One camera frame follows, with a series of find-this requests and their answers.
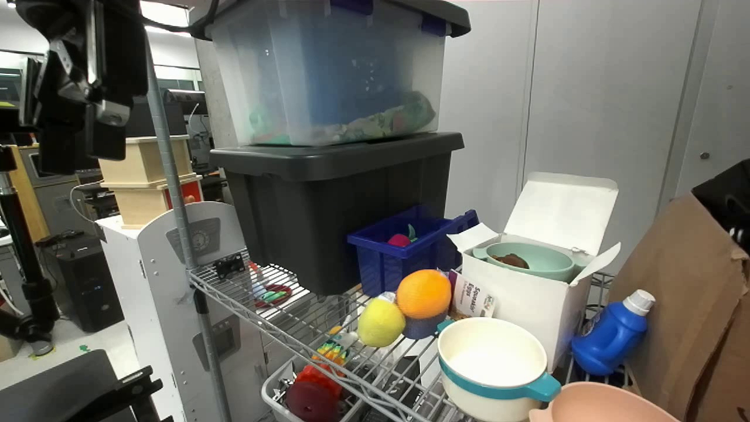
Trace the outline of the beige wooden stand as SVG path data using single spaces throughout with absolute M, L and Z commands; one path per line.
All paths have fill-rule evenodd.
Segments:
M 180 179 L 182 202 L 201 202 L 201 179 L 191 171 L 187 138 L 170 138 L 170 154 Z M 121 158 L 99 161 L 102 184 L 115 194 L 121 224 L 142 226 L 170 208 L 167 171 L 155 136 L 130 136 Z

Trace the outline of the black plastic storage tote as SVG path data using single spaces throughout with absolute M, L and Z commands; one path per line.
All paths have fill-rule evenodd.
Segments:
M 330 148 L 212 149 L 225 171 L 248 252 L 280 265 L 311 293 L 359 281 L 346 236 L 402 210 L 437 219 L 460 133 L 417 133 Z

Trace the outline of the blue detergent bottle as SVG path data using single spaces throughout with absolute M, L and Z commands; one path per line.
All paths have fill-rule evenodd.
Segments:
M 606 304 L 597 324 L 569 342 L 576 365 L 589 374 L 611 374 L 644 338 L 653 304 L 657 297 L 644 288 Z

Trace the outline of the red toy on lower shelf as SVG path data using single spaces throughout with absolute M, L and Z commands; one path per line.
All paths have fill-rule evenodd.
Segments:
M 341 389 L 313 365 L 305 365 L 285 392 L 285 405 L 301 422 L 338 422 Z

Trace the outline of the clear plastic storage bin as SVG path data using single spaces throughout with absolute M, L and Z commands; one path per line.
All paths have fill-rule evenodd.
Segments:
M 437 127 L 449 0 L 217 0 L 194 35 L 217 142 L 335 144 Z

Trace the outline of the white grey machine cabinet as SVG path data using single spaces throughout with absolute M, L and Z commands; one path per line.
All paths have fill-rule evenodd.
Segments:
M 119 215 L 100 217 L 99 226 L 139 363 L 150 365 L 162 381 L 155 393 L 157 409 L 174 422 L 222 422 L 174 212 L 163 210 L 140 226 Z M 259 393 L 259 333 L 212 299 L 209 321 L 230 419 L 262 422 L 267 405 Z

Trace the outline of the brown cardboard box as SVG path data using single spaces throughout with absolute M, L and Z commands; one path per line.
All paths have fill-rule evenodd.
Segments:
M 671 202 L 614 277 L 608 299 L 657 297 L 627 359 L 642 395 L 679 422 L 750 419 L 748 252 L 692 194 Z

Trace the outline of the green bowl in box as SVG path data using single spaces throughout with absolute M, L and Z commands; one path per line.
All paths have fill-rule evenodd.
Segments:
M 490 242 L 475 245 L 470 256 L 502 270 L 556 281 L 571 281 L 580 272 L 571 252 L 530 242 Z

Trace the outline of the pink plastic bowl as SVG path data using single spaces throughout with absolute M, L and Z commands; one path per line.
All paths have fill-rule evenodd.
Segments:
M 569 381 L 530 422 L 679 422 L 652 401 L 603 381 Z

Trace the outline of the blue plastic crate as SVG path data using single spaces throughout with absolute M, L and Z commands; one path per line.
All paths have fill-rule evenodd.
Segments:
M 346 235 L 357 251 L 360 290 L 380 294 L 394 290 L 414 270 L 453 270 L 462 261 L 449 235 L 478 223 L 475 210 L 456 217 L 428 217 L 422 208 L 408 208 Z

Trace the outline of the pack of plush balls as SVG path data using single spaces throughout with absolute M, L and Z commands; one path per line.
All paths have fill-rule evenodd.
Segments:
M 389 346 L 410 324 L 442 321 L 449 304 L 453 281 L 444 272 L 408 272 L 394 290 L 366 301 L 357 321 L 357 339 L 366 346 Z

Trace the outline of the white cardboard box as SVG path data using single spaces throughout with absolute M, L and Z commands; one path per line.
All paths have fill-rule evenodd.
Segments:
M 460 308 L 490 308 L 528 328 L 556 368 L 585 306 L 589 277 L 620 251 L 603 251 L 615 196 L 611 178 L 530 174 L 502 232 L 478 223 L 449 235 L 462 252 Z

